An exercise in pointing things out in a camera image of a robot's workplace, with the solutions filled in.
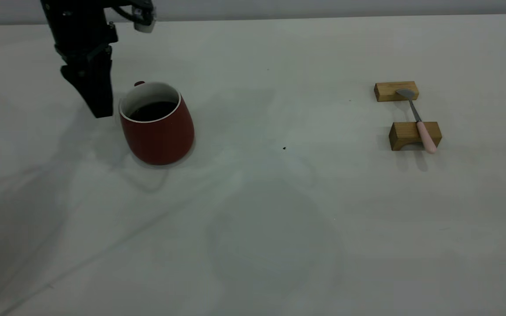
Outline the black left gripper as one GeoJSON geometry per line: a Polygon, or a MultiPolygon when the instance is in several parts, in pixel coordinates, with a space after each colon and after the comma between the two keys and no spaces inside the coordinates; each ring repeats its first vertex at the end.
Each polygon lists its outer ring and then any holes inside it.
{"type": "Polygon", "coordinates": [[[118,42],[114,24],[107,21],[109,0],[41,0],[55,41],[66,65],[62,76],[82,96],[95,118],[114,114],[110,44],[118,42]]]}

